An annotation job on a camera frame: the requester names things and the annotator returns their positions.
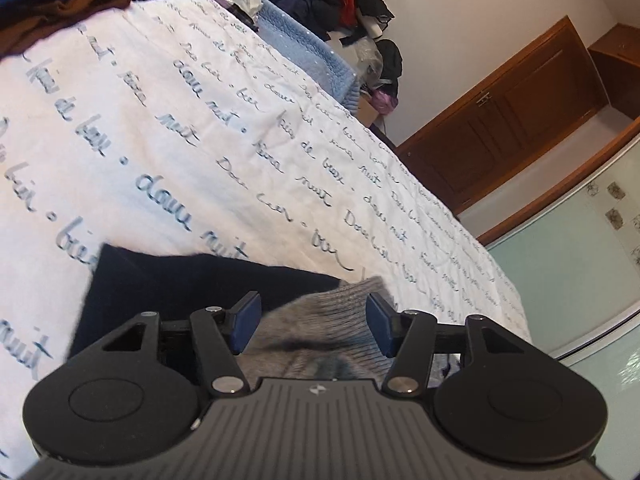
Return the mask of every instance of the wooden door frame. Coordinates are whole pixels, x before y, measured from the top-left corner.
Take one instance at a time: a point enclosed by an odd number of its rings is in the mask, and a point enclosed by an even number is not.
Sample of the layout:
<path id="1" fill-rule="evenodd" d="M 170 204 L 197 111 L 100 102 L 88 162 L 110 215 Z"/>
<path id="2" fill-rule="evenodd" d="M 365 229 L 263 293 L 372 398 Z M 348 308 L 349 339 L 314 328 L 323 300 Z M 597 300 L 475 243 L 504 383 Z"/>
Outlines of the wooden door frame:
<path id="1" fill-rule="evenodd" d="M 598 76 L 598 72 L 595 68 L 593 60 L 589 55 L 587 48 L 584 46 L 578 32 L 575 30 L 574 24 L 569 19 L 569 16 L 565 16 L 561 20 L 559 20 L 553 27 L 549 30 L 541 34 L 534 41 L 529 43 L 525 48 L 519 51 L 515 56 L 511 57 L 507 62 L 498 67 L 496 70 L 491 72 L 486 78 L 484 78 L 481 82 L 475 85 L 471 90 L 466 92 L 460 99 L 455 101 L 452 105 L 447 107 L 445 110 L 441 111 L 435 118 L 433 118 L 429 123 L 425 124 L 417 133 L 413 134 L 409 137 L 405 142 L 400 144 L 396 148 L 396 155 L 401 158 L 405 158 L 407 152 L 410 152 L 414 146 L 418 146 L 419 143 L 428 135 L 430 135 L 434 130 L 436 130 L 444 121 L 449 119 L 454 114 L 458 113 L 462 110 L 463 107 L 468 106 L 470 103 L 475 102 L 480 98 L 480 96 L 487 91 L 488 88 L 491 87 L 498 79 L 504 76 L 509 70 L 517 67 L 520 63 L 523 63 L 524 60 L 530 54 L 532 54 L 535 50 L 539 49 L 548 41 L 552 40 L 556 35 L 565 29 L 569 30 L 569 32 L 575 37 L 577 42 L 582 46 L 580 49 L 580 54 L 584 57 L 584 60 L 588 63 L 589 66 L 593 68 L 593 73 L 596 76 L 598 81 L 598 102 L 596 105 L 589 110 L 586 114 L 584 114 L 577 121 L 574 121 L 568 127 L 566 127 L 559 136 L 555 137 L 552 141 L 545 143 L 542 148 L 538 149 L 536 152 L 533 152 L 530 156 L 528 156 L 525 160 L 523 160 L 520 164 L 518 164 L 511 171 L 505 173 L 500 179 L 492 182 L 489 186 L 484 188 L 483 190 L 476 192 L 470 199 L 466 200 L 465 203 L 460 205 L 457 208 L 452 209 L 452 212 L 457 215 L 469 208 L 471 205 L 478 202 L 481 198 L 484 198 L 489 193 L 491 193 L 497 187 L 500 187 L 507 180 L 514 177 L 516 174 L 524 170 L 527 166 L 533 163 L 535 160 L 540 158 L 546 152 L 548 152 L 552 147 L 554 147 L 560 140 L 569 136 L 572 132 L 574 132 L 578 127 L 582 126 L 586 121 L 588 121 L 591 117 L 593 117 L 602 107 L 609 103 L 609 99 L 607 98 L 607 94 L 605 92 L 604 86 L 600 81 L 600 77 Z"/>

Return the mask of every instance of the door handle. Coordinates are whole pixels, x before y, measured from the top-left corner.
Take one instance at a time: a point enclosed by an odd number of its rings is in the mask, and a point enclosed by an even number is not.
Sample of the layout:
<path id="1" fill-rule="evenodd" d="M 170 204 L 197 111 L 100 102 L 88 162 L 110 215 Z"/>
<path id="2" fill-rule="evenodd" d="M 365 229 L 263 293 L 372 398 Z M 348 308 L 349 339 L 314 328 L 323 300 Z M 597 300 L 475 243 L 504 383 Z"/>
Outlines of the door handle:
<path id="1" fill-rule="evenodd" d="M 479 98 L 478 101 L 476 101 L 476 104 L 478 106 L 483 106 L 487 104 L 490 100 L 491 100 L 491 92 L 487 92 L 481 98 Z"/>

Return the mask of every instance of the cardboard box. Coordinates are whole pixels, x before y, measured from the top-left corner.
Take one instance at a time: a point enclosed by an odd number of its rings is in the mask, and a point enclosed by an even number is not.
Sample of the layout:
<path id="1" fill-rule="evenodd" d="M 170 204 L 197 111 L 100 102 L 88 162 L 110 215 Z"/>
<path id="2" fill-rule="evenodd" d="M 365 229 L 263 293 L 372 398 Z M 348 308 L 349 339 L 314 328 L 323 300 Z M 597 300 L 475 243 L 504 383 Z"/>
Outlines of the cardboard box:
<path id="1" fill-rule="evenodd" d="M 358 113 L 356 118 L 367 128 L 369 128 L 373 121 L 378 118 L 377 110 L 369 104 L 363 96 L 360 96 L 360 100 L 358 101 Z"/>

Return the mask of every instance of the brown sweater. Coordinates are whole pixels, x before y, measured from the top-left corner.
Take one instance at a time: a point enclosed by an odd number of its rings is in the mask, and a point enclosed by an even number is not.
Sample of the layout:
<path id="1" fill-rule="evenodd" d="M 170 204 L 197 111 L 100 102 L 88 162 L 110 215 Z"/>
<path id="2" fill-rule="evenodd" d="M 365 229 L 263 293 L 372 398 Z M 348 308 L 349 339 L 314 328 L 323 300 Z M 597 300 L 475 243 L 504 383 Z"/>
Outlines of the brown sweater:
<path id="1" fill-rule="evenodd" d="M 38 40 L 70 27 L 101 10 L 125 9 L 131 0 L 59 0 L 37 6 L 23 6 L 0 18 L 0 59 L 22 54 Z"/>

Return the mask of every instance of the ribbed black surface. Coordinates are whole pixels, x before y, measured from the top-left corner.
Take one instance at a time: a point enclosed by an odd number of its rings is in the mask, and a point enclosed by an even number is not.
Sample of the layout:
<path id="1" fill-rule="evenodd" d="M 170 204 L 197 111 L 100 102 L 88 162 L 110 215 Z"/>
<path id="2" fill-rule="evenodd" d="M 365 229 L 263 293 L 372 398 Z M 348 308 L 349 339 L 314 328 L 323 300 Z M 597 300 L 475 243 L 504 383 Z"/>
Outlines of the ribbed black surface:
<path id="1" fill-rule="evenodd" d="M 314 394 L 315 386 L 326 390 Z M 115 468 L 42 460 L 25 480 L 602 480 L 586 462 L 543 472 L 461 452 L 411 401 L 370 381 L 264 380 L 215 402 L 191 436 L 154 459 Z"/>

